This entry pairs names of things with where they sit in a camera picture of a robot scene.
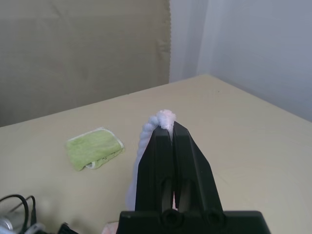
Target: beige table surface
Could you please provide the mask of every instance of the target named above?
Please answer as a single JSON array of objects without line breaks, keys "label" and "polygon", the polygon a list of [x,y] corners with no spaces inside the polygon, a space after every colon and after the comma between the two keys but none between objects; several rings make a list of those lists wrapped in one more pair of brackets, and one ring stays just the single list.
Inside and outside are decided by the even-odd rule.
[{"label": "beige table surface", "polygon": [[[0,196],[33,194],[49,231],[66,221],[99,234],[125,209],[141,127],[160,109],[209,160],[225,210],[260,210],[273,234],[312,233],[312,123],[211,76],[0,128]],[[66,140],[101,126],[125,153],[74,171]]]}]

